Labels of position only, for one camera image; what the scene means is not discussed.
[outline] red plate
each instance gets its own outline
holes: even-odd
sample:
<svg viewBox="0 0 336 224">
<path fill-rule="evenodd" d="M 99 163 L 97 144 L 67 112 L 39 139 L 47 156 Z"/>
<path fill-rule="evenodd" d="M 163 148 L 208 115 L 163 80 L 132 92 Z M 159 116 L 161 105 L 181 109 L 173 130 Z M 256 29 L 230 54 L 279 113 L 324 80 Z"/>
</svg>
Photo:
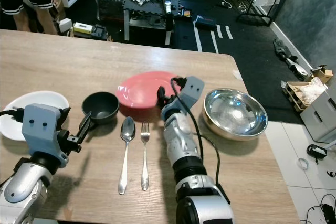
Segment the red plate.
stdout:
<svg viewBox="0 0 336 224">
<path fill-rule="evenodd" d="M 160 86 L 166 90 L 166 96 L 174 94 L 170 80 L 176 74 L 165 71 L 153 71 L 132 76 L 118 86 L 116 96 L 127 107 L 148 109 L 156 106 L 156 93 Z"/>
</svg>

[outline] silver fork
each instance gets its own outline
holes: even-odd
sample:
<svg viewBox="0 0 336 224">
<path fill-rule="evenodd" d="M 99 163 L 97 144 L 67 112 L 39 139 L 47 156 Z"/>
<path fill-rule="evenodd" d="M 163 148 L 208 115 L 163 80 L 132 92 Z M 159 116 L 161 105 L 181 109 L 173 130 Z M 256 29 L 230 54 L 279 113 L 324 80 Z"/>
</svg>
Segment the silver fork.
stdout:
<svg viewBox="0 0 336 224">
<path fill-rule="evenodd" d="M 147 170 L 147 160 L 146 160 L 146 143 L 149 140 L 149 124 L 142 123 L 141 125 L 141 141 L 144 144 L 144 152 L 143 152 L 143 168 L 142 168 L 142 176 L 141 176 L 141 187 L 142 190 L 146 191 L 148 189 L 148 170 Z"/>
</svg>

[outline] silver spoon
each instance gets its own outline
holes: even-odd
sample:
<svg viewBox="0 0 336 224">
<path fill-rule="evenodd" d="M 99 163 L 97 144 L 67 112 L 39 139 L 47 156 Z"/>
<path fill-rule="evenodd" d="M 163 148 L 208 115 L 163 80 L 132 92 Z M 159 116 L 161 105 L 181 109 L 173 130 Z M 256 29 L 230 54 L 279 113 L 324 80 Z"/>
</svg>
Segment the silver spoon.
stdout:
<svg viewBox="0 0 336 224">
<path fill-rule="evenodd" d="M 127 117 L 125 119 L 125 121 L 122 123 L 120 137 L 126 143 L 124 164 L 122 165 L 122 171 L 121 171 L 121 175 L 120 175 L 120 179 L 119 179 L 119 186 L 118 186 L 119 194 L 123 195 L 126 191 L 126 185 L 127 185 L 127 151 L 128 151 L 128 144 L 135 137 L 135 123 L 133 121 L 133 118 Z"/>
</svg>

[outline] white tile floor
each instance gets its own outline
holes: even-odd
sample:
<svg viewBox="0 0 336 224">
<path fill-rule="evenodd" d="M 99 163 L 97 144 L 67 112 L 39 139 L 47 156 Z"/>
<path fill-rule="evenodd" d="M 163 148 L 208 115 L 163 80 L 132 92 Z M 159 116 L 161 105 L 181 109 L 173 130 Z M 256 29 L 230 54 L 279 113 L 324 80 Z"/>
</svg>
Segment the white tile floor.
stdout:
<svg viewBox="0 0 336 224">
<path fill-rule="evenodd" d="M 308 156 L 307 146 L 316 144 L 323 147 L 325 144 L 315 143 L 304 125 L 269 122 L 266 136 L 298 215 L 301 220 L 305 220 L 308 209 L 319 205 L 325 194 L 336 196 L 336 178 L 331 178 L 327 174 L 327 171 L 336 170 L 335 148 L 329 149 L 328 156 L 316 164 L 314 158 Z M 308 161 L 308 170 L 303 170 L 299 166 L 300 157 Z M 326 196 L 323 203 L 335 206 L 332 196 Z M 313 224 L 326 223 L 319 208 L 309 212 L 308 220 Z"/>
</svg>

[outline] stainless steel bowl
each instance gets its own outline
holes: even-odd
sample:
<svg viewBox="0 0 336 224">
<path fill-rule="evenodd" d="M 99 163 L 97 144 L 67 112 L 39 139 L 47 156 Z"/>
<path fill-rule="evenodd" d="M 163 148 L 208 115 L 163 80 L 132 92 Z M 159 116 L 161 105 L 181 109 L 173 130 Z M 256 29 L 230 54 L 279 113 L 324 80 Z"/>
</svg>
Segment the stainless steel bowl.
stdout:
<svg viewBox="0 0 336 224">
<path fill-rule="evenodd" d="M 256 99 L 233 89 L 209 92 L 204 99 L 203 118 L 216 134 L 239 141 L 257 138 L 268 123 L 266 111 Z"/>
</svg>

